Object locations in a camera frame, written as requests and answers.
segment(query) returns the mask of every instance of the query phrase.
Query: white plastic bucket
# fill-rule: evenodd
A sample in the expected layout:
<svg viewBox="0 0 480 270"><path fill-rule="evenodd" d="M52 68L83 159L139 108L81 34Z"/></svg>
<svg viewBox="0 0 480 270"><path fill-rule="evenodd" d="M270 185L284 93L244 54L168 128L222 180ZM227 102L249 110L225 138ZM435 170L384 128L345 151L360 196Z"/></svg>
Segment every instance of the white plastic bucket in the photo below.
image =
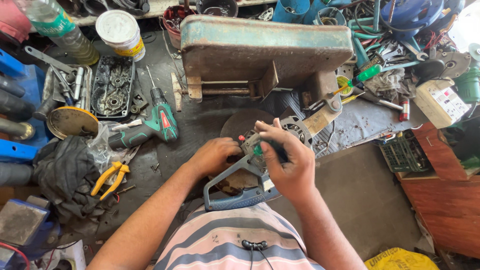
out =
<svg viewBox="0 0 480 270"><path fill-rule="evenodd" d="M133 56L135 62L145 56L145 46L137 21L129 13L111 10L101 14L95 24L100 38L121 56Z"/></svg>

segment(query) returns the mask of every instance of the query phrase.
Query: green cordless drill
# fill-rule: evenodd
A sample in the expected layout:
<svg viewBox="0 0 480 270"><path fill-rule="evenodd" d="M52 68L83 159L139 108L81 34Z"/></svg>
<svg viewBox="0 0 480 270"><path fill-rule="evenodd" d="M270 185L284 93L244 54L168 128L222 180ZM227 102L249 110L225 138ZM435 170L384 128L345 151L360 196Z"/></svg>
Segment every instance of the green cordless drill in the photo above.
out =
<svg viewBox="0 0 480 270"><path fill-rule="evenodd" d="M179 137L177 121L173 118L170 105L163 96L162 90L155 87L148 67L147 70L153 85L150 90L154 106L152 113L149 117L142 119L141 125L108 138L108 144L113 150L134 147L146 142L153 136L157 136L166 143L174 142Z"/></svg>

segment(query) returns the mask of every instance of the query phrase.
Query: rusty metal cover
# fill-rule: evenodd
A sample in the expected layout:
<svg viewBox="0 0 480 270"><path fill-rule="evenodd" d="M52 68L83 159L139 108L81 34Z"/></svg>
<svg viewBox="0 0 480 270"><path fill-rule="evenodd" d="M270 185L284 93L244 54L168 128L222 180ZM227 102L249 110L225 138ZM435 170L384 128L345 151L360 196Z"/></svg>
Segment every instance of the rusty metal cover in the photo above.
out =
<svg viewBox="0 0 480 270"><path fill-rule="evenodd" d="M275 61L277 87L294 88L314 72L334 71L353 55L346 26L191 15L180 29L186 76L207 82L259 80Z"/></svg>

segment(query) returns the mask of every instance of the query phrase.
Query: water bottle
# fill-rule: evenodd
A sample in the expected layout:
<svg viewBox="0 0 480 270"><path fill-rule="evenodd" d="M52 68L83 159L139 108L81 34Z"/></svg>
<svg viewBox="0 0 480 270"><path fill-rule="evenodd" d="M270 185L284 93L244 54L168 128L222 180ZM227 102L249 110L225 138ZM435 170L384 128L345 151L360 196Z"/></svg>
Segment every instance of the water bottle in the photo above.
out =
<svg viewBox="0 0 480 270"><path fill-rule="evenodd" d="M39 34L48 36L79 64L98 61L98 51L56 0L13 0Z"/></svg>

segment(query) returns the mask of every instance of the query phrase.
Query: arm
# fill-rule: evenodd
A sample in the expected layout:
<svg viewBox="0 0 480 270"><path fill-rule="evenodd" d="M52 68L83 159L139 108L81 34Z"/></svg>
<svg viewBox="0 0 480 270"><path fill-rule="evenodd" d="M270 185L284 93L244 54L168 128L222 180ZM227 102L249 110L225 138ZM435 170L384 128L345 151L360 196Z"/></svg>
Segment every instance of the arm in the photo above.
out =
<svg viewBox="0 0 480 270"><path fill-rule="evenodd" d="M144 270L195 183L222 172L232 165L227 157L240 153L232 138L209 140L118 228L87 269Z"/></svg>
<svg viewBox="0 0 480 270"><path fill-rule="evenodd" d="M281 129L278 118L274 119L274 126L257 121L255 130L260 137L276 141L287 152L289 162L280 164L275 150L265 141L260 143L270 179L300 217L308 257L327 270L366 269L315 187L313 151Z"/></svg>

